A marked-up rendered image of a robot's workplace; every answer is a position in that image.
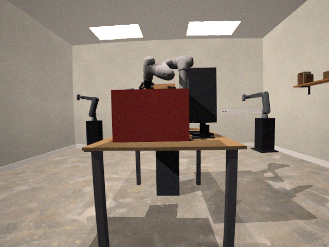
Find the red tool chest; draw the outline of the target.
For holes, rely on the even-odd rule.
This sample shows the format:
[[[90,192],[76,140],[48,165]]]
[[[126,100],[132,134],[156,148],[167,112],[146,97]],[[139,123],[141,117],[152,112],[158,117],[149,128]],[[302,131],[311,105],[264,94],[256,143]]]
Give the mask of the red tool chest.
[[[113,143],[190,141],[189,89],[111,90]]]

